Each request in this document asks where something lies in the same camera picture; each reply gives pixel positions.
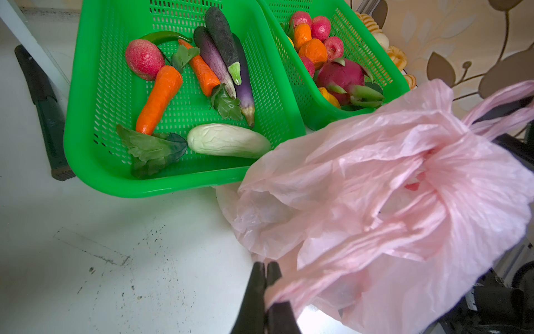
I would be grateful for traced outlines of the white wooden shelf rack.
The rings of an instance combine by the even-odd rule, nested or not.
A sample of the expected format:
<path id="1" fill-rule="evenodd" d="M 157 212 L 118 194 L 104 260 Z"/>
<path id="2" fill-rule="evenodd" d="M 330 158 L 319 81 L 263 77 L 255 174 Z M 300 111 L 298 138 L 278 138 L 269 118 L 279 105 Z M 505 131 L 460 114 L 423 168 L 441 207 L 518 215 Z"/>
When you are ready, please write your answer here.
<path id="1" fill-rule="evenodd" d="M 1 0 L 1 19 L 13 35 L 43 69 L 50 81 L 68 99 L 70 80 L 62 71 L 50 51 L 43 47 L 28 26 L 28 21 L 14 1 Z"/>

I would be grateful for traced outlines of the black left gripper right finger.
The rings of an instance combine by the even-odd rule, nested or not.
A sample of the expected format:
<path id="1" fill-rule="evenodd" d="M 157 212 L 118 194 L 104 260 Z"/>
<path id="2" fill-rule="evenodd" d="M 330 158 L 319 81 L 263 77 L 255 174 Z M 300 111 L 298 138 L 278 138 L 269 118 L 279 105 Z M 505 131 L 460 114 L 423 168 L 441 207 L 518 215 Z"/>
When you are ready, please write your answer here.
<path id="1" fill-rule="evenodd" d="M 266 286 L 269 288 L 282 277 L 277 262 L 270 262 L 266 272 Z M 291 304 L 286 301 L 274 303 L 266 312 L 266 333 L 268 334 L 301 334 L 293 314 Z"/>

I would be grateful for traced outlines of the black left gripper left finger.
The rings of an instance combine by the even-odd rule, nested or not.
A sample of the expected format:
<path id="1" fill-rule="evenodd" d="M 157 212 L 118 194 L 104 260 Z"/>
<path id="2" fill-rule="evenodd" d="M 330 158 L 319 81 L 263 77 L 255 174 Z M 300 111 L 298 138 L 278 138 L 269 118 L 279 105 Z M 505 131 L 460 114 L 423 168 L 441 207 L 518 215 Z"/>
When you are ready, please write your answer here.
<path id="1" fill-rule="evenodd" d="M 262 262 L 255 262 L 243 296 L 239 314 L 231 334 L 264 334 L 266 289 L 266 268 Z"/>

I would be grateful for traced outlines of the yellow pear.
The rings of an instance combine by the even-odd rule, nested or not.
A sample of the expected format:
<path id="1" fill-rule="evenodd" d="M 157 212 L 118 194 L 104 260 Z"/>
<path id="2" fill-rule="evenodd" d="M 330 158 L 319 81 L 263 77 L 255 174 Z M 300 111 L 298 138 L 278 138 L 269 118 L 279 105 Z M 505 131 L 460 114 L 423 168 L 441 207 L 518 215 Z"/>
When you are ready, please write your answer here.
<path id="1" fill-rule="evenodd" d="M 332 106 L 340 109 L 341 108 L 341 105 L 339 104 L 339 101 L 338 99 L 336 99 L 335 96 L 333 96 L 333 94 L 329 93 L 328 90 L 324 87 L 320 87 L 319 88 L 319 92 L 321 93 L 321 95 L 330 103 L 332 104 Z"/>

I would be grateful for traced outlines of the green vegetable basket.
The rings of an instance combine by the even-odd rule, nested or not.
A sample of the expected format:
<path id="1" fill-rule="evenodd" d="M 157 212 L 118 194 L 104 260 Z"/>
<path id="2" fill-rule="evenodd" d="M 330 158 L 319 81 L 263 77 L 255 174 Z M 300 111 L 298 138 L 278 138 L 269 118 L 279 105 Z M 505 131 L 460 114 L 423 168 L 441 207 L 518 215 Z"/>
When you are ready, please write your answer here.
<path id="1" fill-rule="evenodd" d="M 256 1 L 85 1 L 82 5 L 64 135 L 75 175 L 113 196 L 143 198 L 241 181 L 251 159 L 188 151 L 159 173 L 137 178 L 116 132 L 133 129 L 152 83 L 127 66 L 132 40 L 156 31 L 191 37 L 217 6 L 243 45 L 255 104 L 254 131 L 272 146 L 305 134 L 305 126 L 271 29 Z"/>

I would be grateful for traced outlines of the white cucumber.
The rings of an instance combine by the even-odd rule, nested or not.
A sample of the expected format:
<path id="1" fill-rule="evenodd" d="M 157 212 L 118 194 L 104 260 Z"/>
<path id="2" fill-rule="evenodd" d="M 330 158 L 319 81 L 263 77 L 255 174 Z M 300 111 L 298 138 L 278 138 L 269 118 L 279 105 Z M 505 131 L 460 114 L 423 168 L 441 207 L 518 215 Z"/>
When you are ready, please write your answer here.
<path id="1" fill-rule="evenodd" d="M 195 153 L 248 159 L 258 159 L 272 149 L 270 141 L 257 132 L 218 123 L 193 128 L 187 143 Z"/>

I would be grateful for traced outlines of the bread tray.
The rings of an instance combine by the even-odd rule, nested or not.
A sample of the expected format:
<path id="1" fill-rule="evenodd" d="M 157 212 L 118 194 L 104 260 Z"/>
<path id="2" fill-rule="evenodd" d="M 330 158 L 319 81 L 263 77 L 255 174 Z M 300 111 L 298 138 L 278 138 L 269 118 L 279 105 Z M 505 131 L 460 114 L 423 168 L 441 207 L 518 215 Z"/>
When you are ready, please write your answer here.
<path id="1" fill-rule="evenodd" d="M 378 23 L 370 15 L 364 13 L 355 13 L 362 21 L 364 26 L 369 30 L 373 37 L 377 40 L 379 45 L 386 51 L 388 57 L 392 60 L 394 65 L 399 69 L 403 77 L 405 78 L 409 89 L 413 90 L 417 87 L 417 79 L 414 75 L 406 73 L 407 56 L 404 51 L 399 48 L 390 45 L 388 37 L 384 34 Z"/>

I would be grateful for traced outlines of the pink plastic bag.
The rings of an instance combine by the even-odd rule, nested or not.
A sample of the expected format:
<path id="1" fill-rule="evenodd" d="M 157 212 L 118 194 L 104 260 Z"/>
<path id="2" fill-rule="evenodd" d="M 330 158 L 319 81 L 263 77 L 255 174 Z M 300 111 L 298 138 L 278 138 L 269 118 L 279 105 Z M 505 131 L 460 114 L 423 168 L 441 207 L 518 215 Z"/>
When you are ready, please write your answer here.
<path id="1" fill-rule="evenodd" d="M 360 333 L 418 333 L 452 309 L 526 234 L 533 172 L 495 139 L 532 121 L 533 106 L 484 115 L 532 95 L 532 81 L 516 83 L 457 118 L 435 79 L 218 186 L 239 243 L 281 267 L 266 308 L 315 306 Z"/>

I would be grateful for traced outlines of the orange carrot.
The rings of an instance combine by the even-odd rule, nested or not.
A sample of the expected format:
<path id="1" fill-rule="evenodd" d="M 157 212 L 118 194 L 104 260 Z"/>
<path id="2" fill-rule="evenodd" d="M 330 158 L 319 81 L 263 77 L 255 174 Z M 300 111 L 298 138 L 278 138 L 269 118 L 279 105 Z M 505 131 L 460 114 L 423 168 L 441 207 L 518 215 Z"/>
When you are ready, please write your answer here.
<path id="1" fill-rule="evenodd" d="M 148 100 L 137 119 L 137 132 L 152 135 L 182 84 L 182 75 L 176 68 L 165 65 L 160 69 Z"/>

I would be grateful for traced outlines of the purple eggplant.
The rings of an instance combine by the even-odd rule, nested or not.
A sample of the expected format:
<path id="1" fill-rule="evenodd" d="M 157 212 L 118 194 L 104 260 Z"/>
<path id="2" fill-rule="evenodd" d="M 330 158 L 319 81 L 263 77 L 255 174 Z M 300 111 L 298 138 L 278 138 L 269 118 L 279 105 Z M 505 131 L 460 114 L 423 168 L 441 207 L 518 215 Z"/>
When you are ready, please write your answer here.
<path id="1" fill-rule="evenodd" d="M 223 118 L 243 118 L 253 128 L 255 105 L 246 57 L 220 8 L 207 10 L 204 25 L 196 28 L 193 39 L 200 56 L 220 81 L 211 94 L 212 107 Z"/>

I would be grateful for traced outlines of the pink dragon fruit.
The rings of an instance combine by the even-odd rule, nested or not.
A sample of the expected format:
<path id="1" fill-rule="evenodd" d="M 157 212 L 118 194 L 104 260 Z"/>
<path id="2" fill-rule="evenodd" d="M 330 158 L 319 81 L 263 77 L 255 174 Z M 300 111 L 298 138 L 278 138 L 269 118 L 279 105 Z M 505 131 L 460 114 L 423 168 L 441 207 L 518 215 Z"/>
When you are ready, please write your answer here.
<path id="1" fill-rule="evenodd" d="M 374 86 L 365 83 L 366 70 L 346 58 L 336 58 L 319 71 L 316 84 L 335 97 L 341 106 L 377 108 L 385 102 L 385 96 Z"/>

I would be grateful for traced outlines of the green fruit basket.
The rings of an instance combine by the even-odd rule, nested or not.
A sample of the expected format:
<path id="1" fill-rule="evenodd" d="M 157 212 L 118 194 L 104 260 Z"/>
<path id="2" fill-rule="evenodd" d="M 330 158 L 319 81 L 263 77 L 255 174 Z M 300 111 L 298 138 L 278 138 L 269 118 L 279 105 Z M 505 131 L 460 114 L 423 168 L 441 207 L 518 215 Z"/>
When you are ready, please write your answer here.
<path id="1" fill-rule="evenodd" d="M 370 71 L 371 78 L 381 87 L 386 103 L 410 91 L 403 74 L 345 1 L 259 1 L 258 4 L 270 27 L 300 115 L 308 128 L 318 130 L 331 122 L 372 113 L 374 109 L 345 111 L 332 106 L 321 95 L 285 33 L 286 25 L 297 11 L 329 19 L 333 36 L 343 41 L 343 55 Z"/>

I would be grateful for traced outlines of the red apple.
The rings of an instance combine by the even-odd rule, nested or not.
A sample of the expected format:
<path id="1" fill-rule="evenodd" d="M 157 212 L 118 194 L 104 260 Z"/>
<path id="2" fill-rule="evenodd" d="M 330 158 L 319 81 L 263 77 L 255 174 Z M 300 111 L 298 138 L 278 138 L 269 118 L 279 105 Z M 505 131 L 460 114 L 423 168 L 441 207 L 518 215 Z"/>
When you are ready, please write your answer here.
<path id="1" fill-rule="evenodd" d="M 317 16 L 311 20 L 311 37 L 324 42 L 330 37 L 331 23 L 325 16 Z"/>

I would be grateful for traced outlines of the orange tangerine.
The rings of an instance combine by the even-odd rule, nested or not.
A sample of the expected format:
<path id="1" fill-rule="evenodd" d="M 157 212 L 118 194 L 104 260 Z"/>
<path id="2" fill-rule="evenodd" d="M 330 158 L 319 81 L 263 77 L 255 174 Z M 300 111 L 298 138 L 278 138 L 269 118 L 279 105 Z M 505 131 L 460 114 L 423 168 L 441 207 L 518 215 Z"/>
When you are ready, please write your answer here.
<path id="1" fill-rule="evenodd" d="M 325 45 L 319 39 L 311 39 L 307 41 L 299 50 L 300 57 L 308 58 L 314 65 L 316 70 L 328 61 L 328 52 Z"/>

